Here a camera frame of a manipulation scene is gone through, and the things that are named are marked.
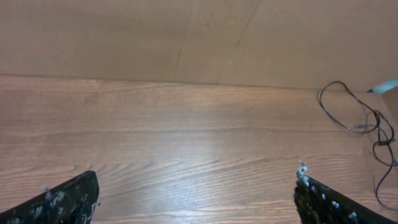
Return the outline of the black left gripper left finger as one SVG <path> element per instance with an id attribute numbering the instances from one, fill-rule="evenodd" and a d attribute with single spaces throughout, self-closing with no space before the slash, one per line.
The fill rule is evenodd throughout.
<path id="1" fill-rule="evenodd" d="M 86 171 L 1 213 L 4 224 L 87 224 L 98 204 L 96 172 Z"/>

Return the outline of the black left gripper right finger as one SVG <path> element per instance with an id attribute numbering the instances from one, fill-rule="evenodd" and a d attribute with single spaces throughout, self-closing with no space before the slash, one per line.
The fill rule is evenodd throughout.
<path id="1" fill-rule="evenodd" d="M 302 224 L 397 224 L 306 175 L 300 161 L 294 203 Z"/>

